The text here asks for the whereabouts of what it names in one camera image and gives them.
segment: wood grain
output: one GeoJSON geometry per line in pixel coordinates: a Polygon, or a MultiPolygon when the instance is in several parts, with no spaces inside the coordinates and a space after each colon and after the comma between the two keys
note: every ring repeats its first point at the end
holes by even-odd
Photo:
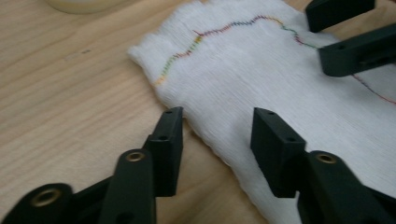
{"type": "MultiPolygon", "coordinates": [[[[0,219],[47,183],[80,191],[141,147],[165,108],[126,55],[182,0],[134,0],[71,15],[44,1],[0,7],[0,219]]],[[[291,1],[303,9],[308,1],[291,1]]],[[[340,38],[396,22],[396,4],[328,29],[340,38]]],[[[231,170],[184,125],[177,196],[158,199],[158,223],[266,223],[231,170]]]]}

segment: cloth fold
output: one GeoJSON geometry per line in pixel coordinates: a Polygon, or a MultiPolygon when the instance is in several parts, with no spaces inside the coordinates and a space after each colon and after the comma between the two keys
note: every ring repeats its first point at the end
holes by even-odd
{"type": "Polygon", "coordinates": [[[300,223],[275,198],[249,148],[254,107],[275,111],[308,143],[343,158],[361,182],[396,197],[396,66],[334,78],[304,14],[278,0],[195,1],[129,49],[161,101],[183,106],[194,131],[230,165],[270,223],[300,223]]]}

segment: knitted fabric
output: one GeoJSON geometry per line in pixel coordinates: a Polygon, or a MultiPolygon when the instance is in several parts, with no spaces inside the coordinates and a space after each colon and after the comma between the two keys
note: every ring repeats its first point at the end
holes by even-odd
{"type": "Polygon", "coordinates": [[[327,77],[317,48],[337,40],[307,30],[304,14],[279,0],[192,2],[129,49],[270,223],[301,221],[295,199],[273,196],[249,148],[254,107],[275,111],[308,151],[338,155],[364,185],[396,197],[396,66],[327,77]]]}

